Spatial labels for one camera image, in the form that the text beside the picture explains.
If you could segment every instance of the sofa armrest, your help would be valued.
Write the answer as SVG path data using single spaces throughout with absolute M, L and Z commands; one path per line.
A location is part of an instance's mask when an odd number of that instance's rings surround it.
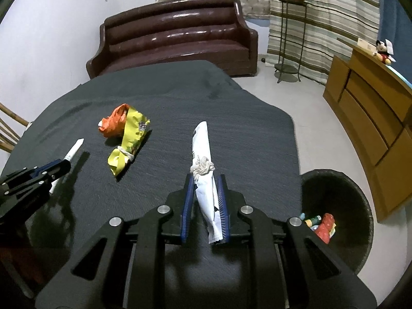
M 243 46 L 249 49 L 249 59 L 257 61 L 258 60 L 258 32 L 251 29 L 246 24 L 243 18 L 242 5 L 239 0 L 234 0 L 234 9 L 236 13 L 237 25 L 239 28 L 238 41 Z
M 96 78 L 110 63 L 109 45 L 106 42 L 106 28 L 100 26 L 100 45 L 92 59 L 86 63 L 86 70 L 90 79 Z

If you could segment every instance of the white string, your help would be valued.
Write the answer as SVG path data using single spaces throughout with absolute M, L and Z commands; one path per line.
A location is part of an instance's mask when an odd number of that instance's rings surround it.
M 195 181 L 199 178 L 199 176 L 207 174 L 211 170 L 215 170 L 215 165 L 206 157 L 202 157 L 200 159 L 199 156 L 197 156 L 195 164 L 190 167 L 190 173 L 193 174 Z
M 133 161 L 134 155 L 132 155 L 131 153 L 127 152 L 127 151 L 126 151 L 123 147 L 121 147 L 121 146 L 118 146 L 117 148 L 119 149 L 119 151 L 120 151 L 121 153 L 123 153 L 123 154 L 129 159 L 129 161 Z

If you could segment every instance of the sofa backrest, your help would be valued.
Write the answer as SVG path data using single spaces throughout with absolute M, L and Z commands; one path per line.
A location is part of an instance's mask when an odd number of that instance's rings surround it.
M 236 37 L 234 0 L 174 0 L 125 11 L 105 20 L 117 57 L 193 41 Z

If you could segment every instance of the crumpled orange plastic bag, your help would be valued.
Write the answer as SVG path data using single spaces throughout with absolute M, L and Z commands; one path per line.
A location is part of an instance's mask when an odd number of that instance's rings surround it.
M 112 114 L 103 118 L 101 121 L 101 126 L 99 126 L 99 131 L 104 137 L 122 137 L 124 133 L 124 126 L 126 125 L 127 111 L 130 106 L 126 103 L 118 106 L 113 110 Z

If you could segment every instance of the wooden cabinet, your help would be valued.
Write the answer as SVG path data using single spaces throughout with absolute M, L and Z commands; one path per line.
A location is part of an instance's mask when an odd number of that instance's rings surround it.
M 334 57 L 323 97 L 365 170 L 378 221 L 412 198 L 412 88 L 357 46 Z

